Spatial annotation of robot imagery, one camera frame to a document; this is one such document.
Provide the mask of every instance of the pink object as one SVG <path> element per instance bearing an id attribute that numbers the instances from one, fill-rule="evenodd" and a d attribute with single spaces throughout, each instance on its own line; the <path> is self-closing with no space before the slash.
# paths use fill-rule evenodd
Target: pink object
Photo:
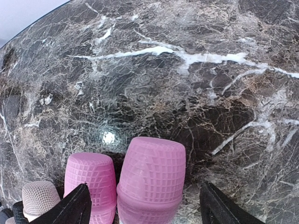
<path id="1" fill-rule="evenodd" d="M 122 224 L 168 224 L 182 200 L 185 147 L 177 142 L 132 139 L 117 186 Z"/>
<path id="2" fill-rule="evenodd" d="M 112 159 L 100 153 L 72 154 L 66 165 L 64 196 L 85 182 L 92 200 L 90 224 L 111 224 L 116 209 L 116 180 Z"/>

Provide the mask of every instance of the pink mesh texture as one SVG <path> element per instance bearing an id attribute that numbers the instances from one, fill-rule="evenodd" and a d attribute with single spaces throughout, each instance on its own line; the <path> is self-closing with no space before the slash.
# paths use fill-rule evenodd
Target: pink mesh texture
<path id="1" fill-rule="evenodd" d="M 145 203 L 180 202 L 185 180 L 185 147 L 177 142 L 132 139 L 122 166 L 117 193 Z"/>
<path id="2" fill-rule="evenodd" d="M 64 196 L 85 182 L 92 200 L 91 217 L 97 217 L 97 224 L 111 224 L 115 213 L 107 215 L 106 211 L 115 212 L 116 207 L 116 179 L 112 159 L 99 153 L 72 154 L 66 165 Z"/>
<path id="3" fill-rule="evenodd" d="M 9 218 L 8 220 L 5 221 L 5 224 L 15 224 L 14 217 Z"/>
<path id="4" fill-rule="evenodd" d="M 140 209 L 117 199 L 117 210 L 122 224 L 171 224 L 177 209 Z"/>
<path id="5" fill-rule="evenodd" d="M 35 181 L 27 183 L 22 189 L 22 199 L 26 213 L 40 216 L 60 202 L 53 183 Z"/>

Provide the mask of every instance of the dark pink object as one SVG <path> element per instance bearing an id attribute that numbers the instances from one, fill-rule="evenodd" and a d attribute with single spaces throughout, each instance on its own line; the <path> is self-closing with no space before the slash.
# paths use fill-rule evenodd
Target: dark pink object
<path id="1" fill-rule="evenodd" d="M 132 139 L 117 186 L 123 224 L 168 224 L 182 200 L 185 147 L 177 142 Z"/>
<path id="2" fill-rule="evenodd" d="M 99 153 L 72 154 L 66 165 L 64 196 L 85 182 L 92 200 L 90 224 L 111 224 L 116 208 L 116 180 L 112 159 Z"/>

